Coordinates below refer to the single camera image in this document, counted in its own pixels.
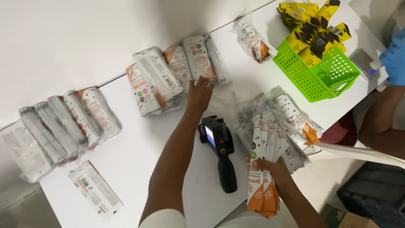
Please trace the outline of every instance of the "green basket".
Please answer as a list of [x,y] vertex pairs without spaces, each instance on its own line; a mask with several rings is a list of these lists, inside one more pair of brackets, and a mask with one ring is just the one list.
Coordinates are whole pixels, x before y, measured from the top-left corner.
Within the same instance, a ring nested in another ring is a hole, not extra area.
[[309,68],[284,40],[273,58],[309,102],[338,97],[352,86],[359,69],[339,48],[332,48],[322,61]]

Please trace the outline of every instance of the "white table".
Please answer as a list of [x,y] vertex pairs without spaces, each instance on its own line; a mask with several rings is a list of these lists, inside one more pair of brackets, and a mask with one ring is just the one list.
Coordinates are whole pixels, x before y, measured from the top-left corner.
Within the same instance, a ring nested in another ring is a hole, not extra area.
[[[253,13],[256,29],[275,47],[288,35],[288,30],[281,23],[276,11],[280,2],[283,1],[272,2]],[[349,26],[353,36],[344,43],[348,49],[347,55],[361,47],[376,59],[384,50],[383,45],[349,6],[341,6],[330,23],[336,25],[341,22]],[[340,97],[309,103],[272,60],[260,65],[248,57],[236,42],[236,35],[229,33],[231,28],[232,24],[228,24],[212,32],[234,80],[229,86],[218,86],[214,97],[227,99],[233,91],[241,95],[247,90],[253,97],[259,92],[277,92],[276,87],[280,86],[304,112],[327,129],[387,78],[384,70],[378,78],[370,81],[359,77]],[[68,179],[69,170],[77,167],[69,164],[54,170],[40,182],[63,228],[136,227],[146,202],[150,175],[185,108],[183,106],[180,110],[165,115],[142,118],[126,77],[108,83],[101,90],[124,129],[119,135],[99,145],[94,152],[88,152],[82,161],[89,159],[94,164],[124,207],[108,221],[103,221]],[[243,161],[245,152],[240,149],[242,147],[236,140],[236,151],[230,159],[235,168],[239,189],[226,194],[219,183],[216,156],[207,145],[199,142],[198,137],[195,140],[194,153],[183,188],[185,216],[190,228],[212,228],[246,199],[247,172]]]

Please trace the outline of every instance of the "gloved hand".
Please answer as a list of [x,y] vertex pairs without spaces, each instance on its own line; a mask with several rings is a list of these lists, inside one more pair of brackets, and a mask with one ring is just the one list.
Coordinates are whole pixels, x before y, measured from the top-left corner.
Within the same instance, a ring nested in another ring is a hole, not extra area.
[[405,86],[405,29],[392,38],[390,46],[379,57],[389,76],[389,86]]

